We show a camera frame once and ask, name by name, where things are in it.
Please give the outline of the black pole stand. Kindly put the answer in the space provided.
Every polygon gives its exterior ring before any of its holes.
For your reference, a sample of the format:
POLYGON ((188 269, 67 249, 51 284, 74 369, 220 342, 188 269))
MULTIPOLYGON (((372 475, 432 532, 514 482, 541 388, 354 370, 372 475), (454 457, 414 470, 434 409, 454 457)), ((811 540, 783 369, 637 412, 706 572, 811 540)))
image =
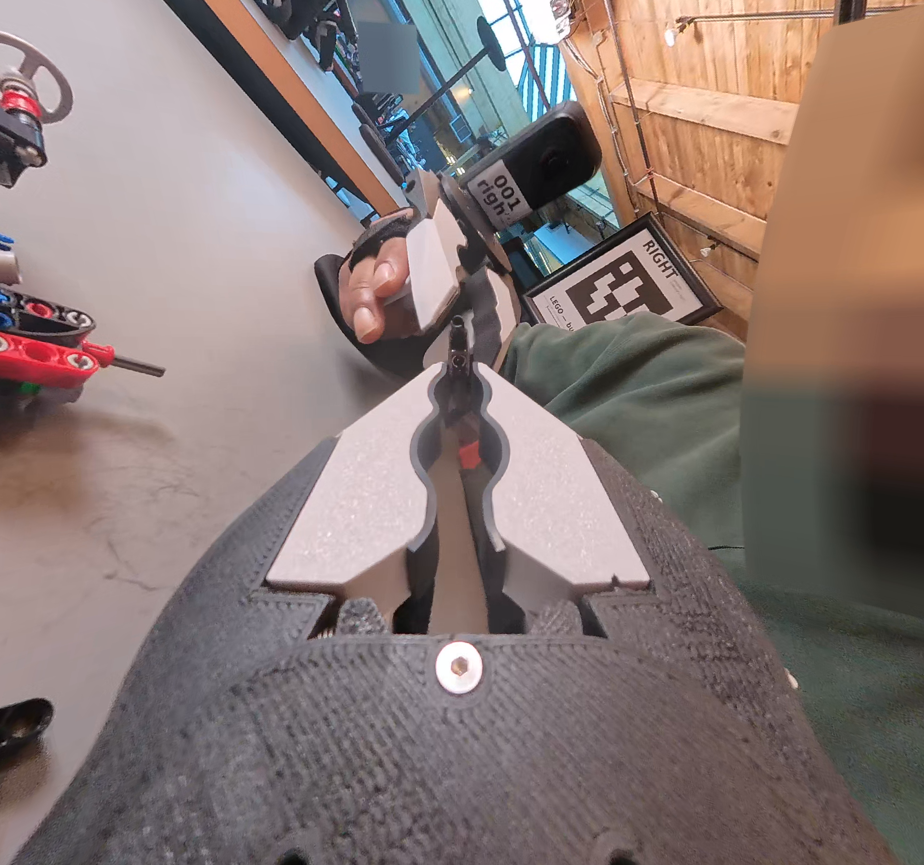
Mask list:
POLYGON ((488 58, 498 71, 505 71, 506 59, 490 23, 483 16, 480 16, 477 18, 476 29, 482 44, 481 49, 468 62, 464 63, 455 74, 449 77, 414 113, 391 126, 385 136, 387 146, 395 142, 405 130, 425 115, 433 105, 439 102, 457 82, 463 79, 484 58, 488 58))

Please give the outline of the person's right hand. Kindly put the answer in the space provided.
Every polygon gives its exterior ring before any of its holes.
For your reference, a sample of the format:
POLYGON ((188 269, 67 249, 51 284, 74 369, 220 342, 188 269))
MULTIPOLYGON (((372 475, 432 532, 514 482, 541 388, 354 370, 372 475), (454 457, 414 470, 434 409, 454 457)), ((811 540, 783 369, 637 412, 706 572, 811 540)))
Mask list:
POLYGON ((362 346, 416 336, 420 325, 410 295, 407 239, 392 236, 376 246, 353 248, 338 273, 338 302, 347 332, 362 346))

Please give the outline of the black lego beam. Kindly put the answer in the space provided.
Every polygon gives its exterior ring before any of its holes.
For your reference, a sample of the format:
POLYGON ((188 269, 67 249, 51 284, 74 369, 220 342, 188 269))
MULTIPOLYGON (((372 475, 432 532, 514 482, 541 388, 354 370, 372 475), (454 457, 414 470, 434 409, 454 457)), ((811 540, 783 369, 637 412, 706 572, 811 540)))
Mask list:
POLYGON ((455 433, 460 446, 479 441, 483 390, 469 345, 468 326, 462 315, 449 323, 447 373, 442 391, 445 428, 455 433))

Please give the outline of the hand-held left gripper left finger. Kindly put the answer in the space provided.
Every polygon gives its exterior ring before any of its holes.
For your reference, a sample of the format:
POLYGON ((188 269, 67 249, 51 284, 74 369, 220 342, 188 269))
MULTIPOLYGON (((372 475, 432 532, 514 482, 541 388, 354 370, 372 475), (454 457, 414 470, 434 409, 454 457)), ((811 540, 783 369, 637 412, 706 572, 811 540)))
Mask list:
POLYGON ((265 582, 280 592, 408 598, 408 551, 433 523, 429 478, 412 447, 438 405, 433 364, 345 428, 265 582))

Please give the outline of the lego car model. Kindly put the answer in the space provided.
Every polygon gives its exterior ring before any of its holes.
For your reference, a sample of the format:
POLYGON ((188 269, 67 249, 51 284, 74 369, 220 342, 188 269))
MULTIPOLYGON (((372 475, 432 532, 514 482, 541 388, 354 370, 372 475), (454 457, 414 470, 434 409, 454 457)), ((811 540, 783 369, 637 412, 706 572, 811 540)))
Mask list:
MULTIPOLYGON (((17 63, 1 72, 1 185, 10 190, 24 173, 47 165, 45 130, 70 116, 74 94, 63 72, 33 44, 6 31, 1 43, 17 53, 17 63)), ((1 244, 2 409, 75 402, 105 370, 165 376, 162 366, 94 342, 97 322, 86 311, 20 290, 16 241, 2 235, 1 244)))

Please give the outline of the person's right forearm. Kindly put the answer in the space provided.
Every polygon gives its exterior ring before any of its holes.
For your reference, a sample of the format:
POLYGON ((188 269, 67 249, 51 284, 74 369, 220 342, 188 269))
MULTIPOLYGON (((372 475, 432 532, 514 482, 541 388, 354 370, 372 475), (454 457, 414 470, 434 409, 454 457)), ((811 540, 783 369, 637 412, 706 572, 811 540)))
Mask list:
POLYGON ((745 345, 641 312, 516 328, 500 374, 659 494, 711 550, 744 549, 745 345))

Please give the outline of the black lego panel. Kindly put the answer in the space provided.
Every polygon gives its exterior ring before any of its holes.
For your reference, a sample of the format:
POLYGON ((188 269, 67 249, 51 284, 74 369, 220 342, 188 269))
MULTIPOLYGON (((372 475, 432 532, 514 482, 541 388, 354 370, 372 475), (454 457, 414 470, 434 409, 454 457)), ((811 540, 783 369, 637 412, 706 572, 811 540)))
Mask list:
POLYGON ((1 707, 1 763, 17 757, 51 724, 54 709, 45 697, 33 697, 1 707))

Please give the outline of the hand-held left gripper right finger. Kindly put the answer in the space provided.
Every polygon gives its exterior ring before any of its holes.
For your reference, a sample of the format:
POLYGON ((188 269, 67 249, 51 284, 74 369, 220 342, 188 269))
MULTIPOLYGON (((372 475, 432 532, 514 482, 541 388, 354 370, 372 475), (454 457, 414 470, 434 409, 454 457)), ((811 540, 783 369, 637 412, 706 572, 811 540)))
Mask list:
POLYGON ((479 465, 470 519, 489 607, 537 615, 652 576, 580 436, 485 365, 472 367, 479 465))

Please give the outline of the framed marker sign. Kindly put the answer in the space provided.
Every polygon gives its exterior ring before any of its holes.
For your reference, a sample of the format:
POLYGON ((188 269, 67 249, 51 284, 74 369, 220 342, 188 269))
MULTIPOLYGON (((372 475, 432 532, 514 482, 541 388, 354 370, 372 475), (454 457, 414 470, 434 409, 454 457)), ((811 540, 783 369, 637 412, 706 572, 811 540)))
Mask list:
POLYGON ((534 323, 569 332, 640 312, 698 325, 723 310, 652 212, 532 286, 522 302, 534 323))

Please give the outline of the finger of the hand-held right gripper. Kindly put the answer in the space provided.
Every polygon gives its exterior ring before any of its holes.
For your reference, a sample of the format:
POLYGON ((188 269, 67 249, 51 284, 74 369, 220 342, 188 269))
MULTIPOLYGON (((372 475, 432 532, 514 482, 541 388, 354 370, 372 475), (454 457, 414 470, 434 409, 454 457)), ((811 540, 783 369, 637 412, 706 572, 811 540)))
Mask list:
POLYGON ((434 329, 456 303, 460 294, 459 250, 464 247, 466 236, 452 213, 434 213, 410 229, 410 296, 421 330, 434 329))
POLYGON ((494 270, 479 269, 458 286, 452 302, 427 333, 422 368, 426 370, 447 359, 449 322, 460 316, 466 326, 471 359, 499 372, 520 314, 521 305, 512 280, 494 270))

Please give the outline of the white wall device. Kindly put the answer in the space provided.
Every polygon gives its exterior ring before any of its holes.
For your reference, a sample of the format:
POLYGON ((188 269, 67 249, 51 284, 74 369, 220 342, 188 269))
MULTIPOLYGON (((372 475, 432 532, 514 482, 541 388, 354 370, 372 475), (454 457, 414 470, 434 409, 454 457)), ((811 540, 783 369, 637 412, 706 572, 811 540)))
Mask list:
POLYGON ((571 33, 571 0, 518 0, 537 44, 556 46, 571 33))

